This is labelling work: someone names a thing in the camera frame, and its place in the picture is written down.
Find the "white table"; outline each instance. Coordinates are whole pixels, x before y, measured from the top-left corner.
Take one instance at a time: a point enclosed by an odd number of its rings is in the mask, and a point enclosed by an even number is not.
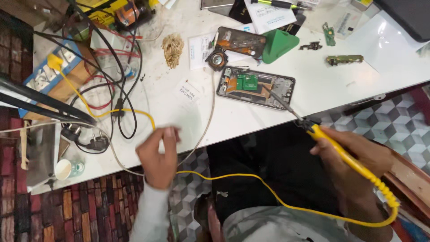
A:
[[[153,116],[156,126],[173,124],[182,129],[180,132],[182,143],[178,144],[178,152],[191,150],[196,145],[206,127],[212,104],[212,70],[203,68],[190,71],[187,39],[215,32],[220,26],[241,25],[228,17],[207,10],[201,11],[199,6],[200,0],[178,0],[170,10],[164,10],[165,28],[161,36],[156,41],[144,42],[141,45],[144,58],[142,75],[146,74],[146,77],[143,82],[138,82],[130,95],[134,108],[149,112]],[[160,15],[152,25],[141,26],[140,33],[143,36],[154,35],[154,32],[145,31],[159,27],[159,18]],[[175,69],[170,69],[165,64],[161,45],[164,37],[175,32],[181,34],[185,46],[179,65]],[[359,53],[354,52],[353,48],[342,40],[336,40],[335,47],[326,47],[324,35],[307,28],[301,28],[297,36],[300,38],[299,45],[321,40],[324,48],[318,51],[299,51],[297,47],[270,65],[262,64],[257,67],[256,61],[253,59],[229,63],[229,65],[247,65],[254,70],[294,77],[296,86],[291,106],[302,116],[357,102],[378,94],[389,93],[430,79],[430,68],[409,66],[406,60],[403,61],[405,68],[393,69],[387,73],[378,73],[366,62],[331,67],[324,61],[326,56]],[[418,56],[414,62],[427,66],[429,64],[428,60],[419,59]],[[218,86],[220,75],[220,72],[215,73],[213,88]],[[188,109],[182,108],[173,95],[174,88],[183,78],[188,79],[201,92],[200,99]],[[128,82],[126,89],[128,90],[131,85],[132,81]],[[90,100],[94,102],[97,99],[106,100],[107,94],[107,89],[99,89]],[[133,139],[124,139],[115,124],[112,140],[119,160],[129,168],[140,165],[135,154],[135,147],[152,132],[146,116],[137,114],[137,119],[138,129]],[[216,96],[212,123],[199,146],[207,146],[294,119],[294,116],[288,112]],[[131,134],[133,128],[131,114],[125,116],[123,124],[126,134]],[[110,131],[110,119],[103,119],[99,126]],[[114,160],[111,150],[102,155],[87,155],[77,151],[73,144],[66,152],[66,157],[76,154],[85,159],[84,173],[66,181],[57,181],[54,184],[55,189],[121,170]],[[48,190],[48,186],[41,186],[34,189],[32,193],[37,194]]]

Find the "white sleeve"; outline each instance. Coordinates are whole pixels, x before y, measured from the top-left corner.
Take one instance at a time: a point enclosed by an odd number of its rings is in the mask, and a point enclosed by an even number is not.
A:
[[[359,239],[357,236],[353,235],[349,229],[348,229],[348,241],[349,242],[364,242],[361,239]],[[402,240],[399,238],[399,236],[396,234],[396,232],[393,230],[393,238],[390,240],[390,242],[402,242]]]
[[[133,225],[131,242],[167,241],[169,220],[167,202],[169,190],[157,190],[145,179],[143,193],[139,199],[138,213]]]

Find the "small circuit board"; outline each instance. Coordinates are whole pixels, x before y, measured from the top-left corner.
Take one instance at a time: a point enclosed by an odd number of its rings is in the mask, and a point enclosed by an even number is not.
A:
[[[286,76],[226,66],[221,75],[217,94],[240,101],[286,110],[263,85],[290,103],[295,79]]]
[[[333,27],[329,27],[329,24],[325,22],[322,25],[322,29],[324,30],[324,36],[326,37],[326,44],[328,46],[335,46],[335,30],[333,29]]]
[[[364,57],[362,55],[350,55],[350,56],[328,56],[326,61],[331,65],[338,65],[339,63],[362,63]]]

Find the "white paper sheet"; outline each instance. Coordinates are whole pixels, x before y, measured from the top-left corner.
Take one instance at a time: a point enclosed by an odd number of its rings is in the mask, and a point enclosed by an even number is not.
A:
[[[296,21],[291,9],[273,7],[263,3],[251,3],[251,0],[245,0],[245,4],[257,34],[264,34]]]
[[[255,34],[255,29],[252,23],[242,25],[235,29]],[[210,33],[190,38],[188,40],[188,49],[190,50],[190,70],[209,67],[208,63],[205,62],[205,60],[213,51],[213,48],[209,48],[209,43],[214,39],[214,37],[215,33]],[[228,56],[229,63],[240,61],[246,58],[251,58],[250,56],[239,54],[229,50],[227,50],[225,53]]]
[[[404,68],[404,61],[411,65],[417,60],[418,49],[426,45],[415,41],[385,11],[379,12],[347,40],[357,54],[379,73]]]

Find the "disassembled smartphone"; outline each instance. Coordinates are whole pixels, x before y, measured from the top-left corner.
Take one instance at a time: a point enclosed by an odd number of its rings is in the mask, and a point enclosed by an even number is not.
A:
[[[274,109],[286,110],[263,88],[265,85],[290,104],[295,79],[249,69],[226,66],[222,72],[217,94]]]

